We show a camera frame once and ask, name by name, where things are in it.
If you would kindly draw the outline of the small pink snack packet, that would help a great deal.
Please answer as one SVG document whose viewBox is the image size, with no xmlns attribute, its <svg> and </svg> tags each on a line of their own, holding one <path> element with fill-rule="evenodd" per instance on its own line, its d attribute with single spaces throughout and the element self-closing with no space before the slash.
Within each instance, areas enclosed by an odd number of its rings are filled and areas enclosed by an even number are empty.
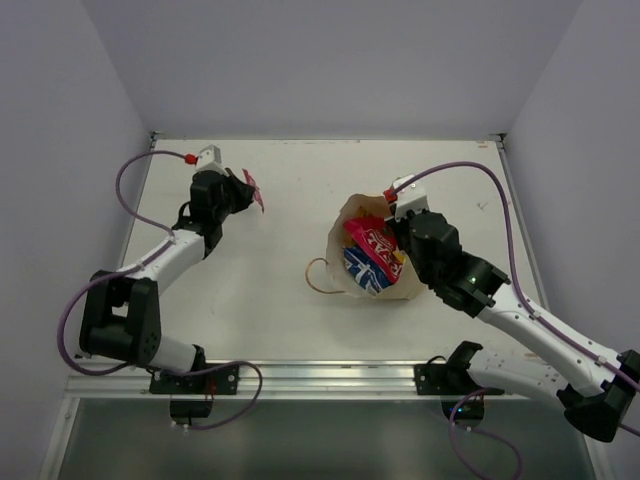
<svg viewBox="0 0 640 480">
<path fill-rule="evenodd" d="M 264 200 L 256 180 L 249 173 L 247 169 L 243 168 L 242 171 L 245 177 L 245 183 L 253 188 L 252 201 L 256 203 L 260 207 L 261 212 L 264 213 L 265 212 Z"/>
</svg>

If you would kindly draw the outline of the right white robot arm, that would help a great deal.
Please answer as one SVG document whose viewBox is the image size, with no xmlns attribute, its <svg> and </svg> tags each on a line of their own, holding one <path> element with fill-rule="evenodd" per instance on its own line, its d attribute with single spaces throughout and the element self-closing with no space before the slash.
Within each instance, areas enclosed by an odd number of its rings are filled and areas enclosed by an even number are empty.
<svg viewBox="0 0 640 480">
<path fill-rule="evenodd" d="M 451 389 L 464 393 L 478 386 L 548 400 L 582 434 L 614 440 L 639 392 L 638 352 L 605 347 L 536 304 L 515 274 L 465 252 L 443 215 L 410 211 L 387 223 L 419 280 L 445 305 L 506 333 L 543 361 L 504 361 L 464 342 L 445 369 Z"/>
</svg>

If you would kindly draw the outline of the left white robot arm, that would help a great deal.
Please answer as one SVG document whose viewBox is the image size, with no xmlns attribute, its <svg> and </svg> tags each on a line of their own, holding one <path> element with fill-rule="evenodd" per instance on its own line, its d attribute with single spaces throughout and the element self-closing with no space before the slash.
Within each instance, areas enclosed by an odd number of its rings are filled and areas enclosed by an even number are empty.
<svg viewBox="0 0 640 480">
<path fill-rule="evenodd" d="M 164 243 L 117 272 L 97 272 L 86 294 L 79 334 L 82 352 L 127 365 L 172 372 L 185 392 L 201 390 L 208 379 L 203 349 L 162 333 L 160 297 L 187 270 L 205 260 L 222 238 L 231 214 L 262 205 L 248 171 L 194 174 L 190 198 L 178 210 Z"/>
</svg>

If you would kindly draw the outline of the brown paper bag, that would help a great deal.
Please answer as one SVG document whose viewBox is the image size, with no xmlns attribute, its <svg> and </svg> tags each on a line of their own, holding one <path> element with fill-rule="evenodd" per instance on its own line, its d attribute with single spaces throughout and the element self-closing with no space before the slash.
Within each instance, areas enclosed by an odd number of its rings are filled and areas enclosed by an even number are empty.
<svg viewBox="0 0 640 480">
<path fill-rule="evenodd" d="M 325 255 L 312 259 L 305 281 L 324 295 L 367 300 L 413 300 L 424 290 L 385 219 L 382 196 L 354 194 L 339 211 L 327 236 Z"/>
</svg>

